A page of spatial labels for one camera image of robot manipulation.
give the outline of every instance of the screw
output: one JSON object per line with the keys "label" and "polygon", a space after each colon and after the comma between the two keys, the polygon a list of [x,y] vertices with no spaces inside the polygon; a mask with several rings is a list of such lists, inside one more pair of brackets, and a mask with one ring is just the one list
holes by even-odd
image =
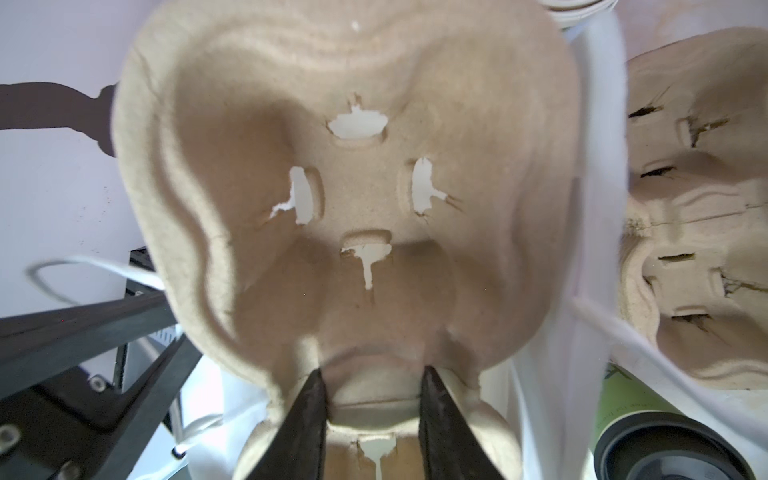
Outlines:
{"label": "screw", "polygon": [[0,455],[14,448],[21,439],[22,433],[16,425],[12,423],[0,425]]}
{"label": "screw", "polygon": [[80,465],[74,463],[72,460],[65,462],[58,473],[55,480],[78,480],[80,478]]}
{"label": "screw", "polygon": [[90,385],[91,390],[96,393],[102,393],[107,389],[107,381],[101,378],[99,375],[94,375],[88,379],[88,385]]}

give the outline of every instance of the white cord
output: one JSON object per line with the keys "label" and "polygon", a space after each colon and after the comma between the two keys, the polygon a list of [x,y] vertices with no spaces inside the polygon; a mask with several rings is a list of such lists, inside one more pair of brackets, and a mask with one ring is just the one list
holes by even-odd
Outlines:
{"label": "white cord", "polygon": [[117,275],[124,276],[125,278],[133,280],[134,282],[141,283],[142,285],[151,286],[156,290],[165,290],[163,280],[155,272],[151,272],[150,270],[145,270],[137,266],[125,265],[123,263],[114,262],[112,260],[88,257],[85,255],[72,255],[69,257],[55,258],[53,260],[46,260],[45,262],[35,263],[27,267],[25,270],[25,275],[27,276],[27,280],[29,280],[32,285],[37,287],[38,290],[43,292],[49,298],[58,300],[59,302],[67,303],[68,305],[72,306],[80,305],[79,302],[67,296],[61,295],[60,293],[57,293],[40,276],[40,270],[47,266],[68,265],[73,263],[86,263],[88,265],[97,266],[112,273],[116,273]]}
{"label": "white cord", "polygon": [[616,342],[648,358],[669,380],[681,387],[712,416],[730,427],[735,433],[768,451],[768,425],[764,421],[745,415],[738,410],[727,408],[712,395],[712,392],[695,383],[628,323],[611,315],[600,305],[581,298],[574,298],[573,305],[582,320]]}

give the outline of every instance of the bolt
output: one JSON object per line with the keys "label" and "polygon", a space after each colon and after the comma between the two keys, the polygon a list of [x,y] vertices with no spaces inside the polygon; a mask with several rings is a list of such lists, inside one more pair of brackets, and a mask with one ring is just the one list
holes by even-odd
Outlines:
{"label": "bolt", "polygon": [[78,480],[80,478],[80,465],[74,463],[72,460],[65,462],[58,473],[55,480]]}
{"label": "bolt", "polygon": [[107,381],[101,378],[99,375],[94,375],[88,379],[88,385],[90,385],[91,390],[96,393],[102,393],[107,389]]}
{"label": "bolt", "polygon": [[0,425],[0,455],[14,448],[21,439],[22,433],[16,425],[12,423]]}

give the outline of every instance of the white hole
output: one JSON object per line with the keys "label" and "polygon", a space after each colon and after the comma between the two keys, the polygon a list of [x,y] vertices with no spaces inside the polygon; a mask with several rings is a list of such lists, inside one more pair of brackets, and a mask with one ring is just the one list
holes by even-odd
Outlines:
{"label": "white hole", "polygon": [[395,448],[395,437],[388,437],[386,439],[373,439],[364,440],[360,442],[360,448],[362,452],[366,454],[366,457],[373,460],[376,463],[376,480],[382,480],[382,457],[392,451]]}
{"label": "white hole", "polygon": [[413,166],[411,178],[413,210],[418,214],[423,214],[432,208],[432,197],[445,200],[448,194],[441,192],[432,185],[432,162],[428,158],[422,157]]}
{"label": "white hole", "polygon": [[376,110],[363,110],[352,106],[352,113],[340,114],[328,122],[328,128],[342,140],[373,137],[384,131],[389,119]]}
{"label": "white hole", "polygon": [[306,179],[304,169],[291,167],[290,172],[290,196],[287,202],[282,202],[272,207],[270,219],[277,217],[280,211],[296,209],[296,224],[306,225],[312,220],[313,200],[310,183]]}
{"label": "white hole", "polygon": [[388,243],[366,243],[365,245],[353,245],[342,248],[341,251],[352,251],[355,257],[362,260],[362,278],[366,281],[366,290],[373,288],[373,272],[371,265],[384,260],[392,252],[392,245]]}

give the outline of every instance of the green can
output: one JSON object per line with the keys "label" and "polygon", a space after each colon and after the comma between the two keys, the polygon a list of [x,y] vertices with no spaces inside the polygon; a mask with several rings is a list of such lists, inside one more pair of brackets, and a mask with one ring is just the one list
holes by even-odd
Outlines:
{"label": "green can", "polygon": [[723,437],[613,363],[605,370],[592,452],[598,480],[754,480]]}

